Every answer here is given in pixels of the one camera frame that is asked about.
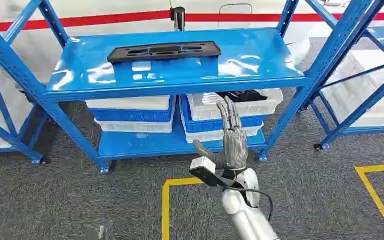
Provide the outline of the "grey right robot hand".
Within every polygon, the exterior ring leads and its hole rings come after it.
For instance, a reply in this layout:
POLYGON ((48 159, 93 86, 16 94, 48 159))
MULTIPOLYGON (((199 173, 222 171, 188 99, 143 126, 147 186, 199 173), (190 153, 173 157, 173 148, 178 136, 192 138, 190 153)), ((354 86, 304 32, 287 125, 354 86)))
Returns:
POLYGON ((202 143, 195 139, 193 141, 196 152, 215 163, 216 169, 240 170, 246 167, 248 158, 247 136, 242 129, 240 115, 234 102, 224 97, 225 104, 216 104, 220 111, 223 127, 223 149, 220 152, 212 152, 205 148, 202 143))

